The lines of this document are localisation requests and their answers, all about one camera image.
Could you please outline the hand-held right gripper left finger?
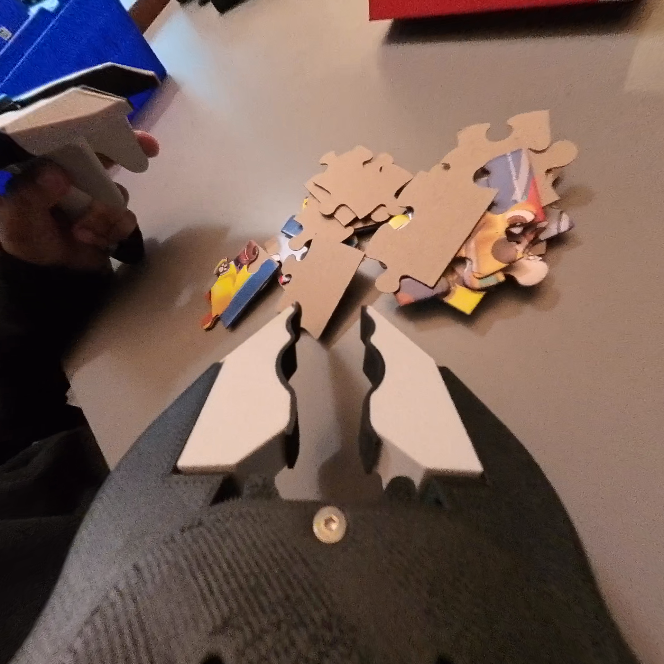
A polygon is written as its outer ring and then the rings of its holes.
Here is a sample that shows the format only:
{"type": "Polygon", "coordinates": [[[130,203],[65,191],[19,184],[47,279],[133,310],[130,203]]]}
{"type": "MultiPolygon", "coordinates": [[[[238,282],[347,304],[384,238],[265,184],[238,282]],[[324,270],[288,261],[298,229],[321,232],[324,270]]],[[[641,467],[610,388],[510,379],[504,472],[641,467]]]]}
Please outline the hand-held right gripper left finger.
{"type": "Polygon", "coordinates": [[[302,309],[288,306],[220,363],[176,463],[182,474],[276,476],[299,455],[297,397],[289,380],[302,309]]]}

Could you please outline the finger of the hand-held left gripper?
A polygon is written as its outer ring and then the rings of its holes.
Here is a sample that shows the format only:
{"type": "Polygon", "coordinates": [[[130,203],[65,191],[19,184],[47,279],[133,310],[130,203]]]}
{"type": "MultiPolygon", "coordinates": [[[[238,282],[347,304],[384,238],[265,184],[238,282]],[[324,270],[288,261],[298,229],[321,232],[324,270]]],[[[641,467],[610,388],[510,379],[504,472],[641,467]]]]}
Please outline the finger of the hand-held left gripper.
{"type": "Polygon", "coordinates": [[[148,158],[128,116],[127,99],[90,87],[72,87],[20,110],[1,114],[1,168],[66,147],[88,146],[126,170],[145,172],[148,158]]]}
{"type": "Polygon", "coordinates": [[[152,92],[162,84],[154,71],[113,62],[77,72],[77,82],[81,86],[125,99],[152,92]]]}

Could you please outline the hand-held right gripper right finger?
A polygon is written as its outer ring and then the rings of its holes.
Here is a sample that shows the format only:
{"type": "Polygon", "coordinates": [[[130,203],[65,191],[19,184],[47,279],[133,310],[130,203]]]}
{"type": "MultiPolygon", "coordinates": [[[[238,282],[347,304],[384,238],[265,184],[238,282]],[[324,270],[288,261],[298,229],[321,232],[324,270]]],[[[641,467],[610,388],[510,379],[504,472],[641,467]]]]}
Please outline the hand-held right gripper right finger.
{"type": "Polygon", "coordinates": [[[381,479],[479,477],[483,466],[435,360],[371,306],[360,320],[360,458],[381,479]]]}

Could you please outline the brown cardboard-back jigsaw piece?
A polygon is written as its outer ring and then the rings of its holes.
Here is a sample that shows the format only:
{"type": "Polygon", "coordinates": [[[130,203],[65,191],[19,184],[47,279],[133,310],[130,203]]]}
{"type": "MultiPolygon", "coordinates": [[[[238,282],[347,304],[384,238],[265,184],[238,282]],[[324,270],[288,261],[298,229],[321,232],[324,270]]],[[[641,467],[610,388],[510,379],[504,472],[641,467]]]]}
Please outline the brown cardboard-back jigsaw piece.
{"type": "Polygon", "coordinates": [[[282,273],[290,276],[277,310],[299,304],[301,327],[319,339],[364,259],[358,248],[314,237],[302,260],[290,256],[282,273]]]}

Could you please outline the person's left forearm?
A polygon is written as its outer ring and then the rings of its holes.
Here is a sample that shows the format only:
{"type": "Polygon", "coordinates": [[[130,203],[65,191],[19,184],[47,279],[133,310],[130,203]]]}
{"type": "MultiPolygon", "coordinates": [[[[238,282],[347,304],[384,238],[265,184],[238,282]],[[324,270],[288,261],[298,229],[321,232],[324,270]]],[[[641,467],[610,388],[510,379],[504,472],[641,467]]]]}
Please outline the person's left forearm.
{"type": "Polygon", "coordinates": [[[41,266],[1,251],[1,462],[81,425],[62,362],[107,295],[110,267],[41,266]]]}

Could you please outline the heap of jigsaw puzzle pieces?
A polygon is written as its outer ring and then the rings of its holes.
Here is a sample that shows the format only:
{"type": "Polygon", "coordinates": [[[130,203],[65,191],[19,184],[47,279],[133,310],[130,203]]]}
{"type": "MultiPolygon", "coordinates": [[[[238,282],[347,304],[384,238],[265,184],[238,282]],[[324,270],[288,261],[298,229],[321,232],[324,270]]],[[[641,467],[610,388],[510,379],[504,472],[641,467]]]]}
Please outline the heap of jigsaw puzzle pieces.
{"type": "Polygon", "coordinates": [[[463,128],[416,174],[362,145],[325,154],[301,210],[264,245],[250,241],[217,264],[202,328],[231,328],[274,279],[283,289],[282,264],[302,260],[314,237],[363,251],[362,262],[380,266],[376,289],[399,306],[435,299],[470,314],[507,278],[538,285],[548,241],[574,227],[554,186],[578,148],[552,139],[549,111],[513,116],[507,128],[500,140],[487,123],[463,128]]]}

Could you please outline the blue box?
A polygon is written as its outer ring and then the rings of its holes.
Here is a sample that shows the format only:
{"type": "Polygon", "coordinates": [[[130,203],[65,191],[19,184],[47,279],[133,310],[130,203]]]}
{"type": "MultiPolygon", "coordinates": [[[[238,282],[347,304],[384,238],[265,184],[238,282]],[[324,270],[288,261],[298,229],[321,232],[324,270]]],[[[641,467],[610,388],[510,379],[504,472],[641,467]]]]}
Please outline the blue box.
{"type": "Polygon", "coordinates": [[[1,110],[29,91],[106,63],[167,71],[120,1],[1,2],[1,110]]]}

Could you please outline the black object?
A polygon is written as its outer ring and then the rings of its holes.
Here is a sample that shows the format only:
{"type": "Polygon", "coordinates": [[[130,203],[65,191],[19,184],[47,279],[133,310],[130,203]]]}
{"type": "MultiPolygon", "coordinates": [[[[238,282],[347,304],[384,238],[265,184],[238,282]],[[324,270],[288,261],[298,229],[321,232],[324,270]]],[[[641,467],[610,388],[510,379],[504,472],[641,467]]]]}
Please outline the black object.
{"type": "Polygon", "coordinates": [[[197,6],[204,7],[207,6],[208,4],[211,4],[218,13],[223,15],[224,13],[235,8],[236,6],[245,3],[246,1],[177,1],[177,2],[183,6],[195,4],[197,6]]]}

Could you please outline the person's dark clothing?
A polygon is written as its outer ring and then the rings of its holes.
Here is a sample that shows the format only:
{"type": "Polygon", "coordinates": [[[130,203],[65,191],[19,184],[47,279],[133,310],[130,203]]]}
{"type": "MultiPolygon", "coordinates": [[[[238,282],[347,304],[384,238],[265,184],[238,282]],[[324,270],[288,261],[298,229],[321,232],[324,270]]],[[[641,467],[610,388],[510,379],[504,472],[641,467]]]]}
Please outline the person's dark clothing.
{"type": "Polygon", "coordinates": [[[21,647],[109,467],[89,426],[1,450],[1,662],[21,647]]]}

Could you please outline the red box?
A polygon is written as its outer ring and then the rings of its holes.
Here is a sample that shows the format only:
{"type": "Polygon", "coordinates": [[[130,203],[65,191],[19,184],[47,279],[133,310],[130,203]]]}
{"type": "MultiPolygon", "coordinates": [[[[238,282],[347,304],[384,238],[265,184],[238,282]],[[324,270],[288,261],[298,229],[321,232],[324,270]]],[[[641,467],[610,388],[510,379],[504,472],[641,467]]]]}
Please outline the red box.
{"type": "Polygon", "coordinates": [[[392,21],[561,7],[608,7],[627,3],[628,1],[368,1],[368,10],[370,21],[392,21]]]}

